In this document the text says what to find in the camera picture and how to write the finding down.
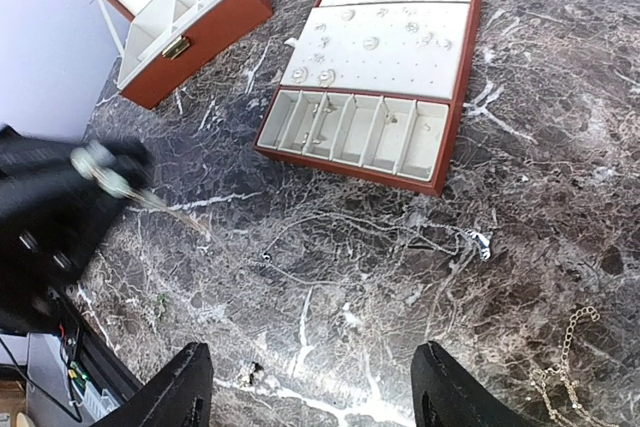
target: black cable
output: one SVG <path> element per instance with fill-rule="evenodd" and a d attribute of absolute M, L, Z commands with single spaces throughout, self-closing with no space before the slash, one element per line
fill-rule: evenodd
<path fill-rule="evenodd" d="M 28 375 L 26 375 L 24 372 L 22 372 L 22 369 L 20 368 L 20 365 L 18 364 L 18 361 L 13 356 L 13 353 L 11 353 L 11 350 L 9 349 L 7 344 L 4 343 L 4 340 L 2 338 L 0 338 L 0 345 L 2 345 L 2 347 L 5 350 L 5 352 L 9 356 L 9 359 L 11 359 L 11 362 L 13 363 L 13 367 L 16 369 L 18 374 L 20 374 L 20 377 L 22 377 L 29 385 L 35 387 L 40 392 L 42 392 L 42 395 L 44 395 L 47 399 L 49 399 L 52 403 L 54 403 L 60 410 L 62 410 L 65 414 L 67 414 L 69 417 L 71 417 L 74 421 L 76 421 L 79 424 L 82 423 L 82 415 L 80 414 L 80 410 L 78 409 L 78 405 L 75 403 L 75 401 L 74 401 L 74 405 L 73 406 L 74 406 L 74 409 L 75 409 L 76 413 L 74 415 L 73 412 L 71 412 L 63 404 L 58 402 L 58 400 L 55 399 L 49 392 L 44 390 L 42 387 L 40 387 L 38 384 L 36 384 L 33 380 L 31 380 Z"/>

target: marble countertop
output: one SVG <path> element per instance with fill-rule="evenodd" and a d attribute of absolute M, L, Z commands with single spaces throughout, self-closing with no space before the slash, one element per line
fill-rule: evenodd
<path fill-rule="evenodd" d="M 153 112 L 108 80 L 88 135 L 141 139 L 155 193 L 213 235 L 132 206 L 82 283 L 87 316 L 143 380 L 209 343 L 212 425 L 391 427 L 413 425 L 427 340 L 545 423 L 528 371 L 559 360 L 571 312 L 593 305 L 602 320 L 570 357 L 578 393 L 640 425 L 639 0 L 484 0 L 440 199 L 252 150 L 314 1 L 272 0 L 269 22 Z M 463 229 L 491 234 L 489 262 Z M 264 378 L 239 383 L 252 362 Z"/>

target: lid support strap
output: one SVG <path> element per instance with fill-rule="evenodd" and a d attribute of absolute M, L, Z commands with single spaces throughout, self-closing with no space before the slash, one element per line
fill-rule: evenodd
<path fill-rule="evenodd" d="M 96 2 L 98 2 L 98 6 L 100 7 L 100 12 L 102 12 L 102 16 L 104 17 L 104 20 L 107 23 L 107 27 L 109 28 L 109 33 L 113 38 L 113 42 L 116 44 L 116 49 L 118 49 L 118 52 L 120 53 L 120 57 L 124 58 L 124 45 L 122 44 L 120 37 L 118 37 L 116 28 L 113 25 L 113 21 L 111 20 L 111 16 L 109 15 L 109 12 L 107 12 L 107 7 L 104 4 L 104 0 L 96 0 Z"/>

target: open jewelry box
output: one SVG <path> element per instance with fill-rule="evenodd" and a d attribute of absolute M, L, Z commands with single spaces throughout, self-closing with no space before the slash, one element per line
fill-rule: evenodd
<path fill-rule="evenodd" d="M 440 195 L 482 0 L 318 0 L 255 149 Z"/>
<path fill-rule="evenodd" d="M 131 20 L 122 45 L 98 0 L 122 57 L 117 86 L 146 108 L 272 15 L 269 0 L 107 1 Z"/>

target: gold latch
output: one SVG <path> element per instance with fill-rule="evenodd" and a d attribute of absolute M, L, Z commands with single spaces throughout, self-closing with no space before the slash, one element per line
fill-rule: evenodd
<path fill-rule="evenodd" d="M 171 42 L 166 49 L 162 51 L 162 56 L 165 59 L 175 60 L 180 57 L 184 52 L 191 47 L 191 41 L 184 35 L 177 37 Z"/>

